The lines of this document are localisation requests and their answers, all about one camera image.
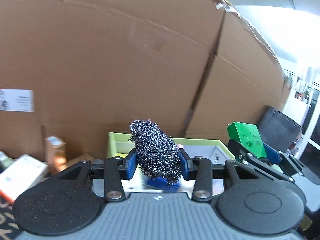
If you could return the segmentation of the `orange white box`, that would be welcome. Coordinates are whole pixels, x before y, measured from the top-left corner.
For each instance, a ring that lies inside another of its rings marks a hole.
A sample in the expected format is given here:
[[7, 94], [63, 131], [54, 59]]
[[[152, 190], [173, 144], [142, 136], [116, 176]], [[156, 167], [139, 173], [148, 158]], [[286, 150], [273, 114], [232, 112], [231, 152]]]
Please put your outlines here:
[[1, 196], [10, 204], [48, 173], [48, 165], [24, 154], [1, 173]]

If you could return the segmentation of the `green small box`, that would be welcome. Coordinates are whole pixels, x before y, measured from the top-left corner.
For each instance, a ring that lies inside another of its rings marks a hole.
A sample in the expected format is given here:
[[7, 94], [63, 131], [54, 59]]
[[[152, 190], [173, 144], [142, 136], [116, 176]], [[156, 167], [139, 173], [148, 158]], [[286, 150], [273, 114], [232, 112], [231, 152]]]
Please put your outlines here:
[[256, 157], [267, 157], [263, 141], [255, 124], [233, 122], [228, 125], [227, 131], [230, 139], [238, 141]]

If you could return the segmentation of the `steel wool scrubber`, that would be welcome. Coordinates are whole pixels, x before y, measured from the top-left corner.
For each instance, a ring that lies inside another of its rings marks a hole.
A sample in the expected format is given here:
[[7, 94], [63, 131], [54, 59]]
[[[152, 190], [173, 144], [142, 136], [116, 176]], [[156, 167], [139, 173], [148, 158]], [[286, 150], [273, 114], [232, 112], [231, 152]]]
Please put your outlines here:
[[150, 179], [163, 179], [168, 187], [181, 177], [178, 146], [156, 123], [151, 120], [135, 120], [129, 124], [137, 151], [137, 164]]

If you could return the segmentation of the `large brown cardboard box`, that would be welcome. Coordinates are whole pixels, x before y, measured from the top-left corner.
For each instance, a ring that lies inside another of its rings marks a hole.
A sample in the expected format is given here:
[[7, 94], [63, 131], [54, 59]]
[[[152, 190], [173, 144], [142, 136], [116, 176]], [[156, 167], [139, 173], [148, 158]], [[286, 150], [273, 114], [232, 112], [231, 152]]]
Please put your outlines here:
[[1, 0], [1, 89], [34, 112], [1, 111], [1, 149], [102, 158], [109, 132], [151, 120], [171, 137], [228, 141], [227, 125], [281, 110], [290, 82], [228, 0]]

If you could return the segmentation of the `blue square plastic jar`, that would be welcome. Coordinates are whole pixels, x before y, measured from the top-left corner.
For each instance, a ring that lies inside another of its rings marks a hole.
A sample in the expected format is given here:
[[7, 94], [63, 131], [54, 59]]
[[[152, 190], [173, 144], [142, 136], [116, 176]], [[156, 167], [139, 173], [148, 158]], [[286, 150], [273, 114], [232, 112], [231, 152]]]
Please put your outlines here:
[[177, 192], [180, 187], [179, 182], [173, 183], [172, 185], [168, 185], [168, 181], [163, 178], [156, 178], [156, 179], [147, 178], [146, 184], [151, 187], [155, 187], [157, 189], [160, 189], [162, 191], [172, 192], [172, 193]]

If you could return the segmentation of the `tall small brown box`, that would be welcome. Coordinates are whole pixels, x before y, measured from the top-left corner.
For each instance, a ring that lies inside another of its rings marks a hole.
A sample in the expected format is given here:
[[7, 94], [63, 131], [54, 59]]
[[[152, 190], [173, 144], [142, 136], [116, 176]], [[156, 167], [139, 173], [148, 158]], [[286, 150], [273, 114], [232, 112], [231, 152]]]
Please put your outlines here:
[[56, 136], [45, 139], [45, 160], [51, 174], [57, 174], [67, 167], [66, 143]]

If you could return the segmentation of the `light green cardboard box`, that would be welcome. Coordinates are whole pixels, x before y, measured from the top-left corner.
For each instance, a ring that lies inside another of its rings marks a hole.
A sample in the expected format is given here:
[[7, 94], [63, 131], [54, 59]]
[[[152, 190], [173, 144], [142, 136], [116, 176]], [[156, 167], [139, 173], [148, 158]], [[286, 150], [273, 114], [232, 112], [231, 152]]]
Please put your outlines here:
[[[131, 134], [109, 133], [106, 158], [121, 156], [122, 153], [126, 157], [133, 148], [136, 148], [135, 144], [129, 141], [131, 137]], [[185, 150], [191, 158], [190, 161], [196, 157], [199, 157], [199, 159], [196, 159], [197, 163], [201, 160], [210, 160], [213, 164], [224, 164], [227, 160], [235, 160], [235, 156], [219, 140], [172, 139], [178, 149], [183, 148]]]

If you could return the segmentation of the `dark grey fabric bag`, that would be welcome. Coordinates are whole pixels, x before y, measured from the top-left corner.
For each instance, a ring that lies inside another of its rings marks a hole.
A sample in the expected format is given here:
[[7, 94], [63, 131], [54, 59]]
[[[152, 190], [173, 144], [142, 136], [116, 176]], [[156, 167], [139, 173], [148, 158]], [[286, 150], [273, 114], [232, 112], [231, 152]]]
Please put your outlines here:
[[257, 127], [262, 141], [281, 152], [286, 152], [302, 131], [298, 123], [272, 106], [267, 107]]

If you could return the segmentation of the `white shipping label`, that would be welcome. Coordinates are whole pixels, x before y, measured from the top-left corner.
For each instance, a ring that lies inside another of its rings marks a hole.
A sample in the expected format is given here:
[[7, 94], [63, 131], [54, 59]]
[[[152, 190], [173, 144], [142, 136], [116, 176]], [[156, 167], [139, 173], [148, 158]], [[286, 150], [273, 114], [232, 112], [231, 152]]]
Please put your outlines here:
[[1, 89], [0, 110], [34, 112], [34, 93], [27, 89]]

